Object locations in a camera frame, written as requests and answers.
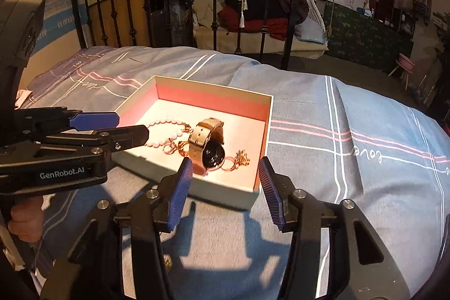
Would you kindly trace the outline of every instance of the stool leg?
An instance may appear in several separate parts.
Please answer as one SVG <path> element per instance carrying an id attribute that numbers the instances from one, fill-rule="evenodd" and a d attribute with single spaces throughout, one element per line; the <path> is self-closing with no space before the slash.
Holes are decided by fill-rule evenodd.
<path id="1" fill-rule="evenodd" d="M 389 73 L 388 77 L 390 77 L 391 75 L 393 75 L 393 74 L 395 73 L 395 71 L 396 71 L 398 68 L 400 68 L 400 66 L 397 65 L 397 66 L 394 68 L 394 70 L 392 70 L 392 72 Z"/>

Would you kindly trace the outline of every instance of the blue gripper pad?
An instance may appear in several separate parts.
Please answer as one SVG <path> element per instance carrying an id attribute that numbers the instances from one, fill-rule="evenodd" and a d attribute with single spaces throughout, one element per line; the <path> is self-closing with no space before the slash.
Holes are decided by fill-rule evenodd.
<path id="1" fill-rule="evenodd" d="M 115 112 L 84 112 L 70 119 L 69 125 L 77 131 L 104 130 L 117 127 L 119 121 Z"/>
<path id="2" fill-rule="evenodd" d="M 192 173 L 192 162 L 190 159 L 185 158 L 178 170 L 177 176 L 179 180 L 169 201 L 167 228 L 170 232 L 175 229 L 181 219 L 181 213 L 192 182 Z"/>
<path id="3" fill-rule="evenodd" d="M 261 158 L 258 163 L 258 176 L 262 185 L 262 190 L 264 191 L 267 206 L 271 212 L 272 221 L 278 226 L 279 230 L 282 230 L 286 224 L 283 216 L 283 200 L 273 181 L 276 174 L 266 157 Z"/>

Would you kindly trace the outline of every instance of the pillow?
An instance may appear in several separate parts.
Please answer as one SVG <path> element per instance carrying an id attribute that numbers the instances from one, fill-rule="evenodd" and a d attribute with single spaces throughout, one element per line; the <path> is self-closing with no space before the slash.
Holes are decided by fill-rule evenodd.
<path id="1" fill-rule="evenodd" d="M 299 41 L 317 42 L 322 45 L 327 44 L 327 36 L 322 26 L 309 17 L 295 26 L 295 37 Z"/>

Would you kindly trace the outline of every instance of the pink stool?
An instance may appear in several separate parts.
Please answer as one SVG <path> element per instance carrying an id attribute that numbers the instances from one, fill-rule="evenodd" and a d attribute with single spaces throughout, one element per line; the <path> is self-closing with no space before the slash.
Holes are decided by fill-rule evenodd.
<path id="1" fill-rule="evenodd" d="M 402 68 L 406 72 L 406 86 L 404 90 L 408 89 L 408 82 L 410 79 L 410 74 L 413 73 L 413 69 L 416 66 L 408 57 L 403 54 L 400 54 L 398 60 L 395 61 L 397 66 L 389 73 L 388 77 L 390 77 L 398 68 Z"/>

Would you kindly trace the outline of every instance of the human hand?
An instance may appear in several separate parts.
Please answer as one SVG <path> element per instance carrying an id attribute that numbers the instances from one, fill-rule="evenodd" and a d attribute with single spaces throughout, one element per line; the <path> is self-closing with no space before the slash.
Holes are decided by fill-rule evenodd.
<path id="1" fill-rule="evenodd" d="M 42 196 L 18 201 L 11 209 L 12 220 L 8 223 L 9 231 L 24 242 L 37 242 L 44 229 L 43 203 Z"/>

